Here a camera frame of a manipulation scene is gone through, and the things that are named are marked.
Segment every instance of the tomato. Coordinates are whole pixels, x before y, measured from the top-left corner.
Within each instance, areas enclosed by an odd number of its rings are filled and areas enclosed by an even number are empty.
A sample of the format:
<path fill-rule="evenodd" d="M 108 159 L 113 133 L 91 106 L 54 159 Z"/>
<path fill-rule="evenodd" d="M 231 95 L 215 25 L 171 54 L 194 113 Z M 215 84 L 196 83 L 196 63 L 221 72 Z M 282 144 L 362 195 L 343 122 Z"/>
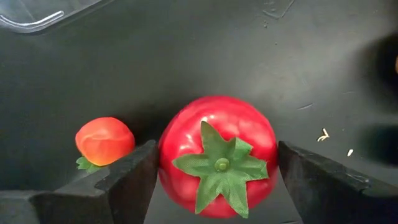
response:
<path fill-rule="evenodd" d="M 96 166 L 106 166 L 128 155 L 135 146 L 129 128 L 111 117 L 97 118 L 86 123 L 76 134 L 81 154 Z"/>
<path fill-rule="evenodd" d="M 159 177 L 191 212 L 244 218 L 277 180 L 277 141 L 267 118 L 228 96 L 206 96 L 171 120 L 160 141 Z"/>

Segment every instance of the clear plastic container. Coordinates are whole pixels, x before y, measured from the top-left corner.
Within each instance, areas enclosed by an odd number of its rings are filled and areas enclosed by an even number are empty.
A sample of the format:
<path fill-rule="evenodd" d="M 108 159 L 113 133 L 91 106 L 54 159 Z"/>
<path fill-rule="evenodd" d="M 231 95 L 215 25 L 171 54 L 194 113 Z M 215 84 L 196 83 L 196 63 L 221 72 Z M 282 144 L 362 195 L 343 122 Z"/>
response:
<path fill-rule="evenodd" d="M 0 0 L 0 27 L 20 33 L 36 32 L 90 6 L 111 1 Z"/>

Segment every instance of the black plastic tray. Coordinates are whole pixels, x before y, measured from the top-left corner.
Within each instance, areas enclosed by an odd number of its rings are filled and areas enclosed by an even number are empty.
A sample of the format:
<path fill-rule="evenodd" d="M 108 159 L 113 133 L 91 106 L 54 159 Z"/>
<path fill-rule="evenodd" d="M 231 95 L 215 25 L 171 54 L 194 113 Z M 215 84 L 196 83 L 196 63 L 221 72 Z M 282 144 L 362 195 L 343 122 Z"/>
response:
<path fill-rule="evenodd" d="M 0 189 L 78 179 L 73 139 L 91 119 L 115 116 L 142 143 L 213 94 L 252 103 L 280 140 L 397 185 L 398 2 L 270 4 L 120 0 L 40 35 L 0 31 Z M 280 180 L 248 220 L 195 216 L 158 184 L 146 223 L 296 220 Z"/>

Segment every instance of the orange-red tomato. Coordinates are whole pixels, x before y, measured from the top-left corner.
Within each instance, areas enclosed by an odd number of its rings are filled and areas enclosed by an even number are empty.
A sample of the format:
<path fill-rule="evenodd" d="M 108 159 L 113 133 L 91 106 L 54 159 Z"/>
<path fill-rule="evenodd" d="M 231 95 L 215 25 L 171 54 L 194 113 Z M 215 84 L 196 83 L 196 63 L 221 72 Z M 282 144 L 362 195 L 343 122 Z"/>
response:
<path fill-rule="evenodd" d="M 128 155 L 136 144 L 129 128 L 111 117 L 86 123 L 77 132 L 75 140 L 81 154 L 97 166 L 106 166 Z"/>

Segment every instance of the tomato stem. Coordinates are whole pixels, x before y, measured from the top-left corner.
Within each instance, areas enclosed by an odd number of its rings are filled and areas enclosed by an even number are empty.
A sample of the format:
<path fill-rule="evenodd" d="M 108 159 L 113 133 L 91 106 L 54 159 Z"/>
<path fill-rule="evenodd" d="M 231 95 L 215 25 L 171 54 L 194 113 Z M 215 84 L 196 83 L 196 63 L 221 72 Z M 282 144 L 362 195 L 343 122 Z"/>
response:
<path fill-rule="evenodd" d="M 216 164 L 214 165 L 217 171 L 226 171 L 229 169 L 229 160 L 227 158 L 218 159 Z"/>
<path fill-rule="evenodd" d="M 246 182 L 268 178 L 266 161 L 250 156 L 252 146 L 240 138 L 225 141 L 210 124 L 201 122 L 203 154 L 186 154 L 173 161 L 186 174 L 200 177 L 195 213 L 220 194 L 244 218 L 249 215 Z"/>

